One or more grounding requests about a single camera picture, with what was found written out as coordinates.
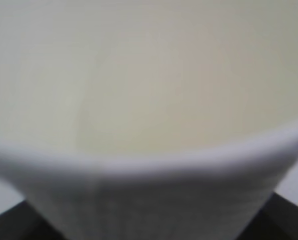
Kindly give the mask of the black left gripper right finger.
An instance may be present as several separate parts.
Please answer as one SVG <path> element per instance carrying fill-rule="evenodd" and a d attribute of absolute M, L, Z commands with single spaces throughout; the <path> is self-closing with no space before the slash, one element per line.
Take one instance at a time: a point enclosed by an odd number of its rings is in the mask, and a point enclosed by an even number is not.
<path fill-rule="evenodd" d="M 298 206 L 273 194 L 239 240 L 298 240 Z"/>

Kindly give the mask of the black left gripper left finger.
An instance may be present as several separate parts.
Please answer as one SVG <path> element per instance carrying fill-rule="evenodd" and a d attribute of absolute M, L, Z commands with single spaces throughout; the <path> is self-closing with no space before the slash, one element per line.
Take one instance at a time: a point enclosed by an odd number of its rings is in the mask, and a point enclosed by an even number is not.
<path fill-rule="evenodd" d="M 26 201 L 0 214 L 0 240 L 62 240 Z"/>

